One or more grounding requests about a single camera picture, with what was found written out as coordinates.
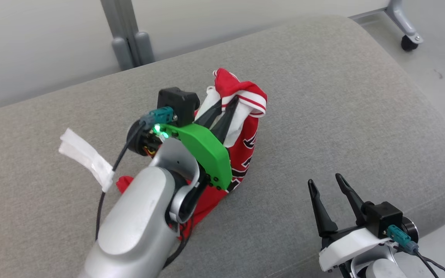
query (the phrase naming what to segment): white partition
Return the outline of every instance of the white partition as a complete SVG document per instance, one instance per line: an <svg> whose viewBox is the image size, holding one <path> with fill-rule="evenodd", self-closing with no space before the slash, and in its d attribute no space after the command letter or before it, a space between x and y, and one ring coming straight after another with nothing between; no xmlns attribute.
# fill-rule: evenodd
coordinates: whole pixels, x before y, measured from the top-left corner
<svg viewBox="0 0 445 278"><path fill-rule="evenodd" d="M132 0L156 60L201 49L304 14L353 16L389 0Z"/></svg>
<svg viewBox="0 0 445 278"><path fill-rule="evenodd" d="M0 106L118 72L99 0L0 0Z"/></svg>

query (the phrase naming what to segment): black wheel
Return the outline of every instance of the black wheel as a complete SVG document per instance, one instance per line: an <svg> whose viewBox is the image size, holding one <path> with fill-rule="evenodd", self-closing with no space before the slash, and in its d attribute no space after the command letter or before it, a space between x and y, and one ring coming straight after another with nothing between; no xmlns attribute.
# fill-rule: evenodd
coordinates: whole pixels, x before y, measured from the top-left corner
<svg viewBox="0 0 445 278"><path fill-rule="evenodd" d="M415 50L417 47L418 44L412 42L407 35L404 35L403 38L401 39L401 48L404 51L409 52Z"/></svg>

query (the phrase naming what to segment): teal connector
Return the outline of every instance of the teal connector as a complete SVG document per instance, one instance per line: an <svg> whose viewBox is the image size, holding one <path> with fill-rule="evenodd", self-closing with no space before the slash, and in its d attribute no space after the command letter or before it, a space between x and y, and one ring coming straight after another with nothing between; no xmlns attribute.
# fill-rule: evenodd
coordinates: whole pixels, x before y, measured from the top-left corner
<svg viewBox="0 0 445 278"><path fill-rule="evenodd" d="M406 247L406 245L411 241L411 237L395 225L390 225L387 228L387 236L403 247Z"/></svg>
<svg viewBox="0 0 445 278"><path fill-rule="evenodd" d="M149 115L154 118L156 124L168 124L173 121L175 111L169 106L161 107L149 112Z"/></svg>

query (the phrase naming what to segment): gray floor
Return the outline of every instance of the gray floor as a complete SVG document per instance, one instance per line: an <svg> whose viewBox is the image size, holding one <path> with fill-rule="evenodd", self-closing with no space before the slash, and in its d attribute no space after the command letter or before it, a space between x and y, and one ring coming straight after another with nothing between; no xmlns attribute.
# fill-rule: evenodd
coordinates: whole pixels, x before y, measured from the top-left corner
<svg viewBox="0 0 445 278"><path fill-rule="evenodd" d="M403 33L386 14L367 16L357 22L401 65L445 117L445 1L406 0L403 5L425 39L411 53L405 53L399 46ZM445 266L445 226L422 238L420 251ZM431 277L416 257L400 254L397 258L409 278ZM442 271L437 272L445 277Z"/></svg>

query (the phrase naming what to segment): white tape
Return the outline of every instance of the white tape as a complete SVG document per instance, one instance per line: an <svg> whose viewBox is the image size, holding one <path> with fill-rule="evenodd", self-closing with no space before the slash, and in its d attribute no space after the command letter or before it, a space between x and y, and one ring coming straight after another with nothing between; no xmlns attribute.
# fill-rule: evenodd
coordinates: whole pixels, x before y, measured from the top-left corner
<svg viewBox="0 0 445 278"><path fill-rule="evenodd" d="M60 137L59 153L85 166L99 182L103 192L107 192L113 184L113 166L109 164L87 141L71 129Z"/></svg>

